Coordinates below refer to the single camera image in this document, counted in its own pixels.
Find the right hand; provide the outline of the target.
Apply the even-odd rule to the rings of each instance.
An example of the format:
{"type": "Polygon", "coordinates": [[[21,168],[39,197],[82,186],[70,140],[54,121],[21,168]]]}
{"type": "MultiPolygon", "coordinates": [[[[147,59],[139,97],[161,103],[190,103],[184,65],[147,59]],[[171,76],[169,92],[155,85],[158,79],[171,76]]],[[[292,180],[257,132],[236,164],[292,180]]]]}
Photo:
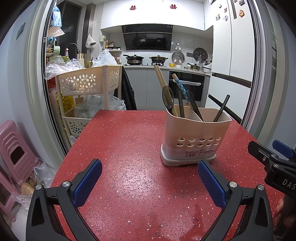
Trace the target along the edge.
{"type": "Polygon", "coordinates": [[[287,195],[281,197],[278,201],[275,214],[273,216],[274,230],[285,226],[291,228],[295,223],[295,199],[287,195]]]}

